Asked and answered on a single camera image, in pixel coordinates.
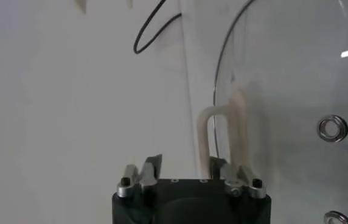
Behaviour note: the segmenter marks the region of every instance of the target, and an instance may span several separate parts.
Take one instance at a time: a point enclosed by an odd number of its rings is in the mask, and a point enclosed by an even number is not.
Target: black cable
[[[166,0],[161,0],[159,4],[155,7],[155,9],[151,12],[150,16],[147,18],[145,23],[143,24],[142,28],[140,29],[139,33],[137,34],[137,37],[135,39],[135,43],[133,44],[133,52],[135,54],[140,54],[146,48],[148,48],[154,41],[157,39],[157,37],[167,28],[167,26],[170,25],[170,23],[174,22],[174,20],[182,17],[182,13],[179,13],[175,15],[173,18],[169,19],[158,31],[157,33],[153,36],[153,38],[150,39],[150,41],[144,45],[142,48],[139,50],[137,49],[137,46],[139,45],[140,38],[142,37],[144,30],[147,28],[147,26],[150,24],[151,20],[154,18],[155,14],[159,11],[159,9],[162,7],[162,5],[166,2]]]
[[[237,24],[237,21],[239,21],[240,17],[242,17],[243,13],[247,10],[247,8],[254,2],[255,0],[248,0],[243,7],[239,10],[238,14],[236,14],[233,22],[229,26],[228,32],[225,35],[223,45],[220,50],[220,55],[218,56],[218,62],[216,67],[216,73],[215,73],[215,81],[213,86],[213,106],[216,106],[216,85],[217,85],[217,79],[218,79],[218,72],[220,70],[221,61],[223,59],[225,47],[227,46],[229,36],[231,36],[232,31],[234,30],[235,25]],[[216,131],[216,117],[213,117],[213,129],[214,129],[214,136],[215,136],[215,147],[216,147],[216,155],[217,158],[220,157],[218,152],[218,145],[217,145],[217,131]]]

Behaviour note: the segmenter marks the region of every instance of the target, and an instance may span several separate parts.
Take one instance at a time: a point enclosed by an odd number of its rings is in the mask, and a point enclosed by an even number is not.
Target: white wall
[[[155,4],[0,0],[0,224],[111,223],[125,165],[149,155],[195,175],[181,23],[131,50]]]

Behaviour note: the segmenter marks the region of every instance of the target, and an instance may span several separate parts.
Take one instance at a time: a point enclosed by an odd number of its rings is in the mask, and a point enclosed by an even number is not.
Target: screw
[[[263,181],[261,179],[255,178],[252,180],[252,186],[255,188],[262,188],[263,187]]]
[[[240,196],[240,191],[238,189],[236,189],[236,188],[233,188],[231,190],[231,195],[234,196],[234,197],[238,197],[238,196]]]
[[[121,178],[120,183],[123,187],[128,187],[129,185],[131,185],[131,179],[129,177],[123,177]]]

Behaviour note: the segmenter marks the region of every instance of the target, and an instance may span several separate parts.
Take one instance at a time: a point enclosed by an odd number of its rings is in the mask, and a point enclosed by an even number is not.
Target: white surface
[[[0,224],[111,223],[125,165],[149,155],[195,175],[181,23],[132,52],[155,4],[0,0]]]
[[[212,104],[223,37],[244,1],[181,3],[194,121]],[[273,199],[272,223],[348,216],[348,137],[329,144],[316,134],[322,116],[348,123],[348,1],[258,0],[234,32],[218,97],[232,80],[248,96],[250,150]]]

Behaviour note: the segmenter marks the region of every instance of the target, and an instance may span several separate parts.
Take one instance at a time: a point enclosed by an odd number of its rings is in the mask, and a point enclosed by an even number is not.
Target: metal grommet
[[[336,126],[336,133],[331,134],[327,131],[327,125],[333,124]],[[347,122],[337,116],[337,115],[328,115],[323,117],[317,127],[318,136],[325,140],[326,142],[340,142],[348,134],[348,125]]]
[[[348,218],[340,212],[330,211],[324,215],[324,224],[348,224]]]

